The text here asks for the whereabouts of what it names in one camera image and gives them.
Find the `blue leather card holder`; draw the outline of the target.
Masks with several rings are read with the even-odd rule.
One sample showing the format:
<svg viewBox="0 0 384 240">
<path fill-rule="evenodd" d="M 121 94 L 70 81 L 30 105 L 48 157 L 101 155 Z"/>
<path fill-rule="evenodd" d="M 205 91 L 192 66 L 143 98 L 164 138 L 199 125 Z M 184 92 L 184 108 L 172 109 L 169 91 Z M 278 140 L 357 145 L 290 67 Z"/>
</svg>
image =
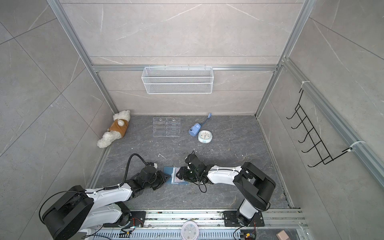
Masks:
<svg viewBox="0 0 384 240">
<path fill-rule="evenodd" d="M 180 170 L 180 168 L 176 167 L 164 167 L 164 173 L 170 175 L 171 177 L 166 181 L 168 185 L 187 185 L 188 182 L 179 179 L 176 176 L 176 173 Z"/>
</svg>

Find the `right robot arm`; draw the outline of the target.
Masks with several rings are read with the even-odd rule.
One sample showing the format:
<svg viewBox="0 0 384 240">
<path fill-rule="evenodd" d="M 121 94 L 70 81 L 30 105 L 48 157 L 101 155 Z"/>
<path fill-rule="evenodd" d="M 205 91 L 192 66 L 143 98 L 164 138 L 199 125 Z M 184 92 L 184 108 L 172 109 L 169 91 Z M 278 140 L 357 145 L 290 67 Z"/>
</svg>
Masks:
<svg viewBox="0 0 384 240">
<path fill-rule="evenodd" d="M 226 184 L 235 186 L 245 197 L 235 214 L 235 223 L 248 226 L 254 217 L 270 207 L 275 181 L 250 162 L 238 167 L 205 165 L 195 153 L 189 154 L 185 167 L 175 173 L 179 180 L 197 184 Z"/>
</svg>

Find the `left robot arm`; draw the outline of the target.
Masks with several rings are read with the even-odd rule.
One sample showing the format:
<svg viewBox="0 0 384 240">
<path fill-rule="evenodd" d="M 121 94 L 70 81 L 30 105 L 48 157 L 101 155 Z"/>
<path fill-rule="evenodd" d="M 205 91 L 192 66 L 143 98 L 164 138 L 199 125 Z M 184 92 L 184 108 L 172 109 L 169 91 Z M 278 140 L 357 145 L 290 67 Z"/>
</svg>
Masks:
<svg viewBox="0 0 384 240">
<path fill-rule="evenodd" d="M 145 189 L 159 189 L 171 175 L 147 164 L 140 173 L 114 186 L 84 189 L 80 185 L 61 191 L 61 197 L 44 213 L 40 221 L 54 240 L 68 240 L 77 232 L 98 225 L 128 224 L 131 211 L 125 202 L 140 196 Z"/>
</svg>

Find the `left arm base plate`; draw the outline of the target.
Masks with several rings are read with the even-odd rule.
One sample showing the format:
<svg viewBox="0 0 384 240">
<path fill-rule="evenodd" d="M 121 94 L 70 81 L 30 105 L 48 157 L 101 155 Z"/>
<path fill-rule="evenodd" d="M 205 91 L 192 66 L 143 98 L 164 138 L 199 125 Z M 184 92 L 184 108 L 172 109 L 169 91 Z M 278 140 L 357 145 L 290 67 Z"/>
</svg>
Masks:
<svg viewBox="0 0 384 240">
<path fill-rule="evenodd" d="M 122 214 L 116 223 L 104 224 L 105 228 L 131 228 L 131 227 L 143 227 L 146 220 L 146 211 L 133 211 L 129 214 Z"/>
</svg>

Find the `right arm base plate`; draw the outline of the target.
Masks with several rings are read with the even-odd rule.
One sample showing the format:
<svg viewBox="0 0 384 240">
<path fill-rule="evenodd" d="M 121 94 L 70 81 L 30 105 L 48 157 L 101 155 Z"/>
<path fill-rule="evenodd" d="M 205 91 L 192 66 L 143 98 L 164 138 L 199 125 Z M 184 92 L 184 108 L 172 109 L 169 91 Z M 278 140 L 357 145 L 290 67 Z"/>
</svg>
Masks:
<svg viewBox="0 0 384 240">
<path fill-rule="evenodd" d="M 261 212 L 256 212 L 252 218 L 240 214 L 239 211 L 224 211 L 222 214 L 225 227 L 264 227 L 265 222 Z"/>
</svg>

